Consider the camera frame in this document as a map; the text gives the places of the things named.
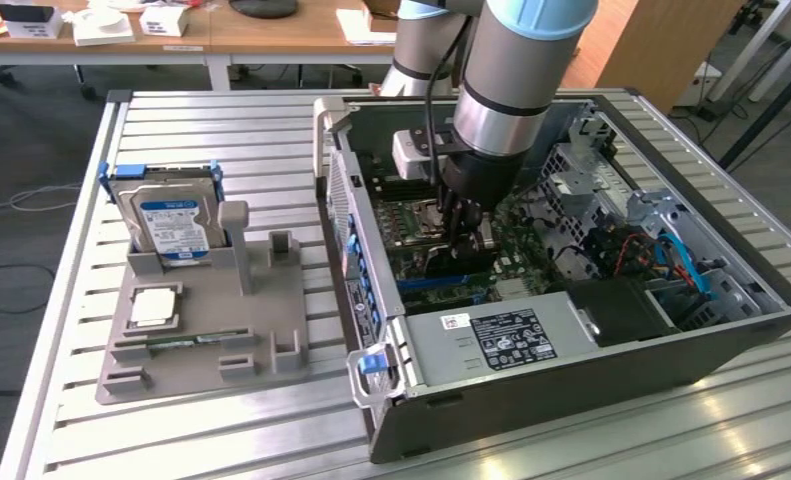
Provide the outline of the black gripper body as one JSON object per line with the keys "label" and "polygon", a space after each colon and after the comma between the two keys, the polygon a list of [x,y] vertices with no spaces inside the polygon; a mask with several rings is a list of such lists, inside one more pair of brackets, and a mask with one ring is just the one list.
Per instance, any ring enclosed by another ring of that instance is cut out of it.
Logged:
{"label": "black gripper body", "polygon": [[522,154],[461,152],[443,161],[442,181],[459,198],[481,206],[497,206],[512,192],[521,169]]}

